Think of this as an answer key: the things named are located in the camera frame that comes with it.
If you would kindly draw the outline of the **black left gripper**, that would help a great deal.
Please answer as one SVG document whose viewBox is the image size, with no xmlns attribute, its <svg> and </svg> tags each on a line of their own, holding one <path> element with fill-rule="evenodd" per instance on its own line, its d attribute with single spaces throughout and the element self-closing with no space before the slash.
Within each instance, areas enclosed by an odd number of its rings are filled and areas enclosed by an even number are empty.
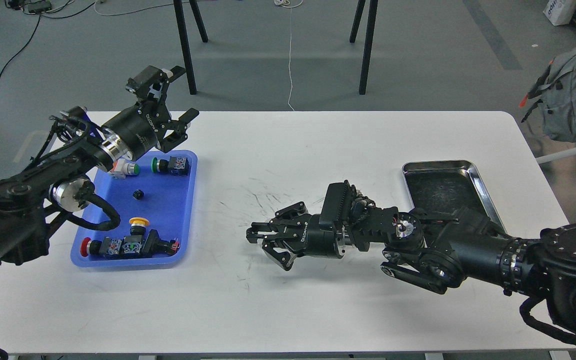
<svg viewBox="0 0 576 360">
<path fill-rule="evenodd" d="M 119 112 L 102 126 L 106 138 L 101 143 L 101 150 L 112 161 L 119 157 L 136 161 L 151 148 L 168 153 L 188 139 L 189 125 L 200 112 L 190 108 L 172 120 L 165 105 L 169 85 L 185 73 L 182 66 L 160 69 L 149 65 L 127 80 L 125 89 L 136 96 L 137 104 Z"/>
</svg>

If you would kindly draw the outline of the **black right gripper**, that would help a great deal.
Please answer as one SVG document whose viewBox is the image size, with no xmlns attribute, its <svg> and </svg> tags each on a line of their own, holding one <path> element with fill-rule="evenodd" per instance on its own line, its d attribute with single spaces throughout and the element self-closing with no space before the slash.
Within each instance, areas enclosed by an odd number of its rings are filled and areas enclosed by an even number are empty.
<svg viewBox="0 0 576 360">
<path fill-rule="evenodd" d="M 252 222 L 246 230 L 251 244 L 262 240 L 266 256 L 284 271 L 290 271 L 301 256 L 341 259 L 341 236 L 337 231 L 320 226 L 319 214 L 308 214 L 304 202 L 275 212 L 266 222 Z"/>
</svg>

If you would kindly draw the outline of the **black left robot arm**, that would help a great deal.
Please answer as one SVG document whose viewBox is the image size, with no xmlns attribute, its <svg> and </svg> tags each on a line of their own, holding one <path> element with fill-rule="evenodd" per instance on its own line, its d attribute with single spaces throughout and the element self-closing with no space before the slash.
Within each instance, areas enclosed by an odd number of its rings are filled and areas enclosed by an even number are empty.
<svg viewBox="0 0 576 360">
<path fill-rule="evenodd" d="M 98 231 L 119 226 L 121 216 L 95 193 L 87 172 L 109 173 L 121 157 L 135 161 L 151 148 L 167 153 L 187 139 L 199 112 L 190 108 L 173 120 L 165 103 L 169 85 L 185 73 L 182 66 L 147 66 L 126 84 L 135 104 L 103 125 L 79 106 L 51 117 L 48 138 L 62 147 L 41 149 L 23 171 L 0 180 L 0 264 L 48 255 L 50 237 L 66 222 Z"/>
</svg>

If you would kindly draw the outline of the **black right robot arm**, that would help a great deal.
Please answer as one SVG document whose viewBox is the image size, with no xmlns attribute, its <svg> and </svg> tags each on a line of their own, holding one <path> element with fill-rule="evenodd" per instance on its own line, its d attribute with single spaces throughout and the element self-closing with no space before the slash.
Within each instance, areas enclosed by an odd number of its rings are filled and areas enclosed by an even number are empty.
<svg viewBox="0 0 576 360">
<path fill-rule="evenodd" d="M 576 223 L 544 228 L 537 239 L 506 234 L 488 216 L 462 207 L 453 213 L 380 208 L 347 180 L 331 183 L 320 214 L 302 202 L 254 222 L 249 243 L 284 271 L 303 256 L 341 259 L 345 246 L 366 252 L 384 244 L 380 268 L 389 277 L 437 294 L 474 278 L 526 300 L 526 325 L 576 346 Z"/>
</svg>

